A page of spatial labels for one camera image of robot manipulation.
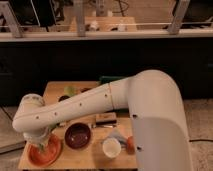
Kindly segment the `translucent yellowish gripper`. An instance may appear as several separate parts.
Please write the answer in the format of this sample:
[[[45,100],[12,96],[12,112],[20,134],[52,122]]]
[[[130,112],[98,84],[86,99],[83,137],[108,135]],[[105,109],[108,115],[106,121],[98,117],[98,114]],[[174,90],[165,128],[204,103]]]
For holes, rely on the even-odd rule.
[[[36,147],[40,152],[45,152],[49,142],[49,135],[35,137],[33,139],[33,146]]]

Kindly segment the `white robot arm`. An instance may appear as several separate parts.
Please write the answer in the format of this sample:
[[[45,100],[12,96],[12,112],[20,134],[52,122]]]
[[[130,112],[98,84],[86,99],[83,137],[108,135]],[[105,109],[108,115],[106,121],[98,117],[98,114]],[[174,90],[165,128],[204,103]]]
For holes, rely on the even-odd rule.
[[[129,110],[139,171],[193,171],[181,93],[160,70],[144,70],[52,105],[27,94],[12,126],[38,144],[47,139],[53,124],[119,109]]]

